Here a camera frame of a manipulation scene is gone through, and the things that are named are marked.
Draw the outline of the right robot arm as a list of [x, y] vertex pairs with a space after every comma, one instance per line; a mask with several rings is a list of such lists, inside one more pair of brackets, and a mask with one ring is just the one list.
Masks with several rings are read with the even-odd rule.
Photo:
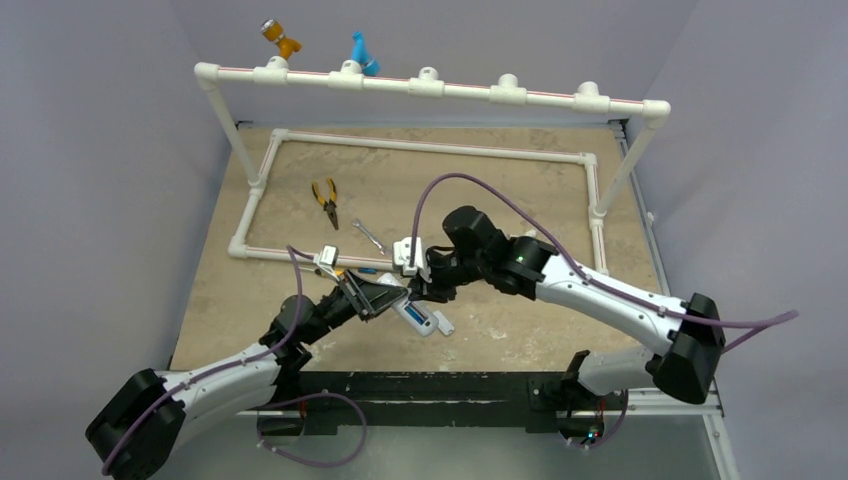
[[418, 256], [410, 280], [416, 300], [448, 303], [483, 281], [507, 295], [566, 307], [637, 341], [613, 353], [577, 353], [561, 381], [564, 399], [584, 407], [618, 390], [654, 386], [700, 405], [709, 395], [726, 339], [715, 302], [662, 296], [618, 281], [529, 236], [509, 237], [488, 216], [462, 206], [442, 222], [451, 244]]

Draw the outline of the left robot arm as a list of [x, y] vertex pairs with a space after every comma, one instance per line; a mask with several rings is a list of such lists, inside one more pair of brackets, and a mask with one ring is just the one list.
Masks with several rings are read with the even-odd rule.
[[269, 404], [292, 405], [308, 346], [345, 322], [368, 321], [406, 299], [407, 288], [346, 270], [329, 294], [313, 302], [286, 298], [266, 333], [241, 352], [182, 372], [140, 370], [130, 376], [85, 430], [113, 479], [147, 479], [173, 450], [222, 419]]

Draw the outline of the blue battery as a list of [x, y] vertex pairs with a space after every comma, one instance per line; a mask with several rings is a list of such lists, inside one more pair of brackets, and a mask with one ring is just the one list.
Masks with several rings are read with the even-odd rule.
[[425, 323], [428, 319], [428, 315], [424, 311], [412, 304], [407, 305], [405, 311], [418, 323]]

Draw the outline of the white battery compartment cover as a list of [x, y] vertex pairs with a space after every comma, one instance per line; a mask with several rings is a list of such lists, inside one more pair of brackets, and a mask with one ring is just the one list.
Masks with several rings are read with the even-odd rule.
[[433, 315], [437, 320], [438, 330], [444, 336], [450, 336], [455, 331], [454, 325], [441, 311], [434, 311]]

